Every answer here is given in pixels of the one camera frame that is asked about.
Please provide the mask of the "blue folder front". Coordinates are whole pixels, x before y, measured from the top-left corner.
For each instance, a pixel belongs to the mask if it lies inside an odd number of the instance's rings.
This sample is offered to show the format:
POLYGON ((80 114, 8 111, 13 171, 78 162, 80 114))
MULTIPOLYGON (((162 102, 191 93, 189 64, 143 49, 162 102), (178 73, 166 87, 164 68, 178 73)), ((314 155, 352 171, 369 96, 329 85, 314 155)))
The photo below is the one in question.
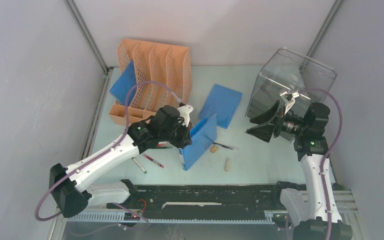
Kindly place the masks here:
POLYGON ((120 77, 115 81, 109 93, 122 105, 131 105, 136 94, 136 89, 132 90, 126 101, 130 89, 137 83, 134 62, 130 61, 120 77))

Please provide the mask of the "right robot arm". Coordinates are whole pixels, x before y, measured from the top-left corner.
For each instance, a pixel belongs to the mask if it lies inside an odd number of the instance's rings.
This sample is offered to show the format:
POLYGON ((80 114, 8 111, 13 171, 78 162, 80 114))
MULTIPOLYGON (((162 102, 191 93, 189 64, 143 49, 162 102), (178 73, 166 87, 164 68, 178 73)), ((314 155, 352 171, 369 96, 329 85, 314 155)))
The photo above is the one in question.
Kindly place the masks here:
POLYGON ((267 111, 253 117, 255 126, 246 130, 264 142, 280 133, 294 135, 294 150, 304 173, 307 199, 295 188, 271 194, 271 204, 288 211, 294 225, 294 240, 350 240, 352 227, 338 211, 330 179, 329 146, 324 137, 330 109, 319 102, 309 105, 304 117, 287 111, 276 101, 267 111))

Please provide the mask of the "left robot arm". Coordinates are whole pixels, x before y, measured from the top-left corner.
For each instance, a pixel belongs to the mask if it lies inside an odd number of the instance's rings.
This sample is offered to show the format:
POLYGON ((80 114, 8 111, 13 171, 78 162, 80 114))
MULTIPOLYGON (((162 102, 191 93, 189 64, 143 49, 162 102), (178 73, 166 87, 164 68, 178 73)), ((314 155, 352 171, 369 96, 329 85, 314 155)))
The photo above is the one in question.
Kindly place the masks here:
POLYGON ((128 179, 116 183, 95 181, 126 160, 135 158, 159 143, 178 149, 191 145, 190 113, 194 107, 181 104, 161 107, 155 115, 132 123, 125 133, 93 155, 69 166, 60 163, 50 169, 49 190, 60 214, 71 218, 89 206, 122 204, 133 208, 138 202, 136 187, 128 179))

